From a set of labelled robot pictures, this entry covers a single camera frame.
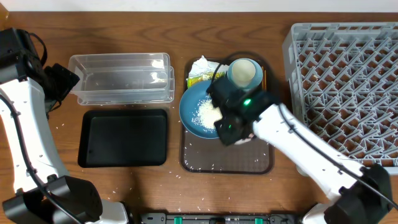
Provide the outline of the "wooden chopstick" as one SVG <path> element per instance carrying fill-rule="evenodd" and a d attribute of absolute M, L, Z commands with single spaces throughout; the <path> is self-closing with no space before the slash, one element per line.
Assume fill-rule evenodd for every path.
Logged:
<path fill-rule="evenodd" d="M 267 90 L 267 72 L 264 70 L 263 80 L 262 80 L 262 89 Z"/>

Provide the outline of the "pink cup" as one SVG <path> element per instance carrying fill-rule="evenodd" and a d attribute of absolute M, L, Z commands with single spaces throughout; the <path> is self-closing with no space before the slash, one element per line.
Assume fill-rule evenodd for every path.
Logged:
<path fill-rule="evenodd" d="M 244 143 L 249 142 L 251 140 L 252 140 L 251 138 L 240 139 L 240 140 L 236 141 L 234 144 L 235 145 L 241 145 L 241 144 L 244 144 Z"/>

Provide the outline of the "white cup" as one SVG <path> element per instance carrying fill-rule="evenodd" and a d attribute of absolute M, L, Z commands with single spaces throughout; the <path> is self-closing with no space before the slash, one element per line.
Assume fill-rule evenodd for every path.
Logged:
<path fill-rule="evenodd" d="M 256 74 L 254 64 L 247 59 L 239 59 L 232 66 L 232 79 L 241 88 L 246 88 Z"/>

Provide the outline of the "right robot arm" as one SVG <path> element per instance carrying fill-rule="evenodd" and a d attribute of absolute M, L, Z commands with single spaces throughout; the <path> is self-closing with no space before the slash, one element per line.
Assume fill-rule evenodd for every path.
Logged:
<path fill-rule="evenodd" d="M 367 168 L 338 152 L 270 93 L 260 88 L 240 90 L 227 77 L 212 80 L 206 91 L 223 115 L 215 128 L 225 146 L 252 138 L 271 144 L 329 199 L 311 208 L 301 223 L 379 223 L 397 208 L 385 168 Z"/>

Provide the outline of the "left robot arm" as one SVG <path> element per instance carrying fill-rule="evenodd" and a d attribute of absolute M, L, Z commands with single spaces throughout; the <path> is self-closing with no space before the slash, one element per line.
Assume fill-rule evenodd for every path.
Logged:
<path fill-rule="evenodd" d="M 71 177 L 55 146 L 48 115 L 59 108 L 79 77 L 47 66 L 37 35 L 1 32 L 1 119 L 14 166 L 13 198 L 2 204 L 14 223 L 128 223 L 120 202 L 100 197 L 87 180 Z"/>

